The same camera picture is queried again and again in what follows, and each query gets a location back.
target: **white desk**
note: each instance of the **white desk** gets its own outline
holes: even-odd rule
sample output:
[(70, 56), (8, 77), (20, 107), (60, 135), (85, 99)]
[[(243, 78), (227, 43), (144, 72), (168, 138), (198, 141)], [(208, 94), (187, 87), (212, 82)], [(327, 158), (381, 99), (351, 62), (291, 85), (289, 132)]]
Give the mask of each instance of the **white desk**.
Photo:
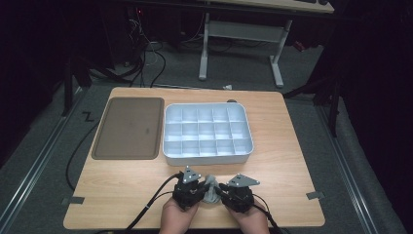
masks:
[[(277, 8), (290, 11), (316, 12), (321, 14), (332, 14), (334, 12), (334, 9), (329, 3), (323, 6), (319, 3), (305, 3), (294, 0), (210, 0), (207, 3), (210, 4), (210, 2)], [(276, 86), (278, 88), (282, 88), (283, 81), (278, 62), (291, 24), (292, 20), (288, 20), (285, 23), (285, 26), (280, 27), (218, 21), (210, 20), (209, 14), (206, 14), (204, 47), (201, 55), (199, 79), (205, 80), (207, 78), (207, 44), (209, 36), (264, 41), (277, 43), (278, 45), (274, 51), (274, 54), (270, 56), (270, 64), (273, 69)]]

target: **gray floor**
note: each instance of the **gray floor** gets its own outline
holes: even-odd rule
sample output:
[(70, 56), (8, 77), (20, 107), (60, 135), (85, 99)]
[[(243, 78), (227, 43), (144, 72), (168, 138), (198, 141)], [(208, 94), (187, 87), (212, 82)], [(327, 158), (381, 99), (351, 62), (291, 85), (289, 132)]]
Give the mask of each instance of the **gray floor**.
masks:
[[(252, 45), (249, 42), (239, 44)], [(271, 51), (272, 45), (253, 48), (234, 46), (224, 53), (211, 52), (209, 55), (208, 78), (198, 80), (200, 48), (176, 50), (165, 45), (159, 53), (165, 56), (167, 66), (157, 80), (156, 85), (164, 87), (184, 86), (203, 89), (222, 89), (232, 85), (234, 90), (259, 90), (285, 93), (304, 85), (322, 52), (322, 47), (298, 52), (294, 48), (285, 47), (280, 60), (280, 68), (284, 80), (284, 88), (277, 89), (272, 78), (272, 70), (268, 57), (263, 56)], [(214, 50), (226, 49), (225, 45), (212, 46)], [(143, 77), (148, 86), (163, 66), (162, 59), (153, 53), (147, 53), (147, 65)], [(66, 184), (65, 169), (70, 156), (79, 142), (69, 170), (69, 178), (76, 183), (82, 171), (84, 160), (92, 143), (94, 132), (82, 138), (100, 118), (104, 105), (113, 87), (120, 86), (107, 80), (94, 80), (88, 90), (80, 92), (79, 101), (70, 118), (62, 119), (63, 90), (59, 89), (55, 99), (32, 123), (31, 130), (21, 142), (9, 162), (0, 171), (0, 210), (6, 211), (0, 220), (0, 233), (94, 233), (95, 230), (66, 230), (62, 226), (67, 206), (64, 199), (69, 198), (72, 191)], [(311, 96), (299, 96), (287, 99), (295, 132), (303, 150), (313, 183), (317, 191), (323, 192), (325, 198), (319, 200), (325, 215), (326, 223), (322, 227), (288, 228), (290, 233), (405, 233), (391, 204), (371, 171), (357, 137), (348, 119), (344, 104), (340, 103), (340, 115), (337, 122), (337, 138), (331, 138), (325, 129), (322, 119), (324, 107), (313, 106)], [(86, 114), (91, 112), (86, 121)], [(44, 150), (49, 136), (56, 125), (66, 121), (61, 134), (49, 154)], [(362, 205), (368, 210), (365, 216), (359, 213), (360, 199), (354, 197), (349, 185), (349, 178), (343, 174), (342, 164), (337, 158), (337, 145), (350, 169), (357, 191), (362, 195)], [(27, 184), (26, 175), (33, 164), (38, 163), (39, 155), (43, 157), (45, 167), (39, 170), (26, 192), (19, 187)], [(22, 206), (11, 206), (15, 194), (25, 194)]]

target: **desk leg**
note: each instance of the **desk leg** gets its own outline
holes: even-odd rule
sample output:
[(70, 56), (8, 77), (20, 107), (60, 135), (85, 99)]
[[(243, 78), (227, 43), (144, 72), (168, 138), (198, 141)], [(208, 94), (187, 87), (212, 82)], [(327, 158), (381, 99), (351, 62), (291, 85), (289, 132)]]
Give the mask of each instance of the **desk leg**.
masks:
[(289, 32), (289, 28), (291, 27), (291, 24), (292, 24), (292, 20), (288, 20), (286, 22), (285, 27), (282, 31), (282, 38), (277, 47), (277, 52), (274, 56), (270, 56), (270, 63), (271, 63), (271, 67), (273, 68), (273, 75), (274, 75), (274, 79), (276, 80), (277, 88), (283, 87), (282, 75), (280, 73), (280, 68), (279, 68), (279, 58), (280, 58), (280, 55), (282, 54), (282, 48), (285, 44), (285, 40), (286, 40), (286, 37), (288, 36), (288, 32)]
[(204, 30), (204, 47), (203, 53), (201, 55), (201, 64), (200, 64), (200, 77), (199, 79), (204, 81), (207, 79), (207, 40), (209, 36), (209, 13), (206, 13), (206, 23)]

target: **black cable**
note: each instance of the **black cable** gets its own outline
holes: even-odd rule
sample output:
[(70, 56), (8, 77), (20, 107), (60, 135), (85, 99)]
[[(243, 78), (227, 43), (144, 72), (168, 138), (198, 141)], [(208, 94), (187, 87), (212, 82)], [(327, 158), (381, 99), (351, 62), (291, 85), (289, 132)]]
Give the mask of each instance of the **black cable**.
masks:
[(169, 177), (165, 182), (159, 187), (158, 191), (154, 194), (154, 196), (149, 200), (148, 204), (143, 208), (143, 210), (140, 212), (140, 214), (134, 219), (134, 221), (127, 227), (125, 230), (125, 234), (131, 233), (131, 230), (133, 227), (140, 221), (140, 219), (145, 215), (145, 213), (149, 210), (149, 208), (152, 206), (152, 204), (155, 202), (155, 200), (158, 198), (158, 194), (161, 192), (161, 190), (169, 183), (173, 178), (179, 178), (181, 176), (181, 173), (172, 175)]
[[(152, 50), (145, 50), (146, 52), (158, 52), (158, 51), (161, 51), (162, 49), (163, 49), (163, 47), (164, 47), (164, 43), (163, 42), (149, 42), (151, 45), (151, 49)], [(157, 49), (153, 49), (153, 46), (152, 46), (152, 44), (161, 44), (161, 46), (159, 47), (159, 48), (157, 48)]]
[[(268, 207), (267, 202), (265, 202), (265, 200), (264, 200), (262, 197), (260, 197), (260, 196), (258, 196), (258, 195), (256, 195), (256, 194), (252, 194), (252, 195), (255, 196), (255, 197), (257, 197), (257, 198), (259, 198), (259, 199), (265, 204), (265, 207), (267, 208), (267, 211), (268, 211), (268, 213), (269, 213), (269, 212), (270, 212), (270, 208)], [(280, 227), (280, 229), (283, 230), (283, 231), (285, 231), (287, 234), (291, 234), (291, 233), (289, 232), (289, 230), (286, 229), (286, 228)]]
[(256, 47), (263, 47), (269, 44), (269, 42), (265, 42), (265, 41), (259, 41), (259, 42), (255, 42), (255, 45), (248, 45), (246, 43), (241, 43), (242, 41), (237, 41), (234, 40), (234, 45), (239, 46), (239, 47), (248, 47), (248, 48), (256, 48)]
[(198, 46), (188, 46), (188, 45), (185, 45), (184, 43), (181, 44), (181, 46), (183, 46), (183, 47), (185, 47), (185, 48), (188, 48), (188, 49), (198, 49), (198, 48), (201, 48), (203, 45), (204, 45), (204, 44), (203, 44), (202, 42), (199, 43)]
[(109, 234), (109, 233), (114, 234), (115, 232), (110, 231), (110, 230), (101, 230), (101, 231), (95, 232), (94, 234), (103, 234), (103, 233), (105, 233), (105, 234)]
[(273, 217), (271, 216), (270, 212), (265, 211), (265, 209), (262, 209), (261, 207), (258, 207), (255, 204), (249, 203), (245, 200), (243, 200), (241, 197), (239, 197), (237, 194), (233, 194), (233, 199), (235, 198), (236, 200), (240, 201), (240, 202), (244, 202), (247, 205), (250, 205), (256, 209), (258, 209), (260, 212), (262, 212), (267, 218), (268, 220), (270, 220), (271, 225), (274, 227), (274, 230), (276, 231), (277, 234), (282, 234), (282, 230), (279, 228), (279, 226), (277, 225), (277, 223), (274, 221)]
[(85, 141), (86, 137), (88, 137), (88, 135), (94, 130), (94, 128), (96, 128), (96, 126), (99, 124), (100, 121), (97, 121), (97, 123), (94, 124), (94, 126), (83, 136), (83, 138), (79, 141), (79, 143), (76, 145), (75, 150), (73, 150), (72, 155), (70, 155), (70, 159), (69, 162), (66, 165), (66, 182), (69, 185), (70, 189), (72, 189), (72, 191), (75, 190), (75, 187), (73, 186), (72, 182), (69, 179), (69, 169), (70, 169), (70, 164), (72, 163), (72, 160), (76, 154), (76, 152), (78, 151), (79, 147), (82, 145), (83, 141)]
[(164, 195), (167, 195), (167, 194), (169, 194), (169, 193), (172, 193), (172, 192), (173, 192), (173, 191), (169, 191), (169, 192), (162, 193), (162, 194), (160, 194), (158, 197), (156, 197), (154, 201), (156, 201), (158, 198), (160, 198), (160, 197), (162, 197), (162, 196), (164, 196)]
[(139, 76), (139, 74), (143, 73), (143, 68), (145, 67), (145, 62), (146, 62), (146, 53), (145, 51), (143, 51), (143, 59), (141, 59), (141, 67), (139, 69), (139, 71), (136, 73), (136, 75), (131, 79), (131, 83), (130, 83), (130, 87), (133, 86), (134, 81), (136, 80), (136, 78)]
[[(144, 51), (143, 52), (143, 66), (145, 66), (145, 63), (146, 63), (146, 51)], [(140, 85), (139, 85), (139, 87), (140, 88), (145, 88), (145, 81), (144, 81), (144, 79), (143, 79), (143, 67), (142, 67), (142, 70), (140, 71)]]
[(165, 66), (167, 65), (167, 60), (165, 59), (165, 57), (161, 54), (159, 54), (158, 52), (154, 52), (155, 54), (157, 54), (158, 56), (160, 56), (163, 60), (164, 60), (164, 66), (162, 67), (161, 72), (159, 72), (159, 74), (152, 80), (151, 86), (150, 88), (152, 88), (154, 86), (155, 81), (158, 79), (158, 77), (164, 72), (165, 70)]
[[(146, 48), (147, 48), (147, 46), (148, 46), (147, 43), (142, 43), (141, 45), (139, 45), (137, 48), (134, 49), (134, 50), (135, 50), (135, 53), (136, 53), (136, 54), (139, 54), (139, 52), (145, 51)], [(92, 75), (92, 76), (94, 76), (94, 77), (96, 77), (96, 78), (99, 78), (99, 79), (109, 78), (109, 79), (112, 79), (112, 80), (114, 80), (115, 82), (118, 82), (118, 83), (130, 83), (131, 81), (125, 79), (125, 77), (130, 76), (130, 75), (133, 75), (135, 72), (139, 72), (139, 70), (143, 69), (143, 66), (145, 65), (145, 64), (142, 62), (142, 59), (141, 59), (140, 55), (137, 55), (137, 59), (136, 59), (136, 63), (135, 63), (135, 65), (134, 65), (134, 67), (133, 67), (131, 70), (129, 70), (129, 71), (125, 72), (125, 73), (122, 73), (122, 74), (119, 74), (119, 75), (118, 75), (118, 74), (115, 74), (115, 73), (111, 72), (110, 70), (108, 70), (108, 69), (106, 69), (106, 68), (104, 68), (104, 67), (101, 67), (101, 66), (98, 65), (98, 64), (95, 64), (94, 62), (92, 62), (92, 61), (90, 61), (90, 60), (88, 60), (88, 59), (86, 59), (86, 58), (79, 58), (79, 59), (80, 59), (80, 61), (81, 61), (82, 63), (84, 63), (89, 69), (91, 69), (91, 68), (92, 68), (92, 69), (95, 69), (96, 71), (100, 72), (103, 76), (98, 75), (98, 74), (96, 74), (96, 73), (94, 73), (94, 72), (92, 72), (92, 71), (89, 71), (89, 74), (90, 74), (90, 75)]]

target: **dark background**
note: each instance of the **dark background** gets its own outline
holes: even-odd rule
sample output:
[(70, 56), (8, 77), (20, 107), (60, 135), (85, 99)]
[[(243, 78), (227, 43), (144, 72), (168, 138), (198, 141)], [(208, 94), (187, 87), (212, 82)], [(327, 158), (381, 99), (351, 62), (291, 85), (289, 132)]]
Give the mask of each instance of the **dark background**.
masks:
[[(340, 73), (341, 96), (360, 145), (408, 232), (413, 188), (413, 7), (409, 1), (331, 1), (337, 16), (360, 19), (357, 25), (317, 20), (294, 22), (287, 44), (325, 49), (309, 82)], [(82, 55), (113, 68), (131, 52), (123, 7), (98, 7), (57, 1), (0, 3), (0, 163), (3, 165), (30, 123), (53, 99), (64, 65)], [(179, 41), (198, 29), (200, 13), (145, 10), (149, 36)]]

